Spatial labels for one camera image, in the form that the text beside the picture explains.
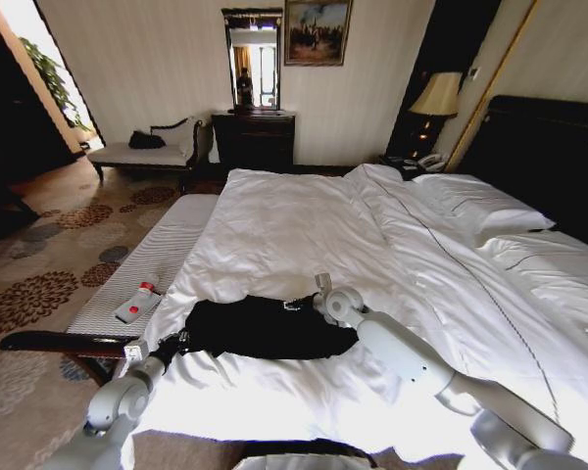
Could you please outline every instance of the water bottle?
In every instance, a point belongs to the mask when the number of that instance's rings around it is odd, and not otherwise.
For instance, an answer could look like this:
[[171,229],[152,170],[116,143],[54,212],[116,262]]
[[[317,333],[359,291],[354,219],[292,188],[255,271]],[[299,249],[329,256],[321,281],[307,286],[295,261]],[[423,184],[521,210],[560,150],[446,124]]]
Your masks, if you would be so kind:
[[130,324],[147,311],[150,311],[161,297],[155,293],[158,282],[157,275],[147,274],[139,284],[139,288],[133,297],[116,309],[116,318],[123,323]]

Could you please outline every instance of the brown floor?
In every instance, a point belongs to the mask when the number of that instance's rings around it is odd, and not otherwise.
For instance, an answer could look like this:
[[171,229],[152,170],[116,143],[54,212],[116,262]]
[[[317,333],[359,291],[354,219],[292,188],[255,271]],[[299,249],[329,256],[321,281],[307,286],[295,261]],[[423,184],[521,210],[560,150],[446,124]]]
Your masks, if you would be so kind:
[[[0,339],[13,331],[63,331],[179,196],[173,174],[105,168],[103,186],[86,159],[19,185],[42,216],[0,241]],[[207,175],[190,192],[218,193]],[[82,424],[97,388],[58,354],[0,352],[0,469],[36,469]],[[135,438],[137,469],[232,468],[243,443],[159,433]],[[388,450],[388,469],[406,467]],[[409,468],[447,470],[457,458]]]

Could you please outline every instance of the black headboard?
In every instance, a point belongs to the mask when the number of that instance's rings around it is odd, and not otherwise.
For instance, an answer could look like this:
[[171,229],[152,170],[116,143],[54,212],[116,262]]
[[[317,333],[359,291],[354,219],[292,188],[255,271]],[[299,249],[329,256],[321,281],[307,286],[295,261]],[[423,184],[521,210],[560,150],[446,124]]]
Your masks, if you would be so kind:
[[588,103],[493,98],[456,172],[505,191],[588,244]]

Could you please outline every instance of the upholstered bench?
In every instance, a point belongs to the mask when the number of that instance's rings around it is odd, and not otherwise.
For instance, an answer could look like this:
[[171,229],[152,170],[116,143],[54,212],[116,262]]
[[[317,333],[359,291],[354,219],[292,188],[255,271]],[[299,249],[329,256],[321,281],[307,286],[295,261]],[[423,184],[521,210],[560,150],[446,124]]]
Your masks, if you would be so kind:
[[113,311],[135,293],[148,273],[159,277],[156,290],[166,292],[202,234],[217,200],[218,196],[211,194],[179,198],[85,304],[65,333],[12,333],[2,339],[0,349],[64,353],[99,385],[111,380],[113,371],[95,358],[122,358],[123,346],[141,336],[155,308],[128,325],[116,319]]
[[127,143],[116,142],[87,154],[100,182],[105,174],[103,166],[124,166],[181,171],[181,193],[187,173],[201,158],[206,158],[213,145],[211,125],[204,119],[187,117],[172,125],[151,125],[151,135],[164,139],[166,145],[158,149],[132,149]]

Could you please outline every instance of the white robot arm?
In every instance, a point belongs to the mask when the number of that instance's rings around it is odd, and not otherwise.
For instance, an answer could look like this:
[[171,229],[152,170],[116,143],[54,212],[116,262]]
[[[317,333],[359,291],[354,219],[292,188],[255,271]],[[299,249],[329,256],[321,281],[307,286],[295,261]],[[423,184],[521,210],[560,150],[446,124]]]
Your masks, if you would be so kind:
[[572,436],[527,401],[497,382],[457,371],[401,323],[366,307],[355,289],[332,290],[323,274],[317,276],[317,283],[316,307],[355,328],[364,346],[407,386],[435,396],[455,412],[474,415],[470,431],[499,465],[518,470],[588,470],[588,464],[568,454]]
[[[355,328],[364,346],[408,386],[435,396],[455,412],[475,416],[470,431],[499,465],[518,470],[588,470],[588,464],[568,454],[572,436],[531,404],[496,382],[455,370],[425,340],[389,315],[366,307],[355,289],[331,289],[328,274],[317,276],[317,283],[320,293],[314,307],[325,317]],[[84,428],[53,454],[44,469],[120,468],[124,441],[172,357],[188,351],[187,342],[184,330],[169,335],[145,361],[102,387],[89,404]]]

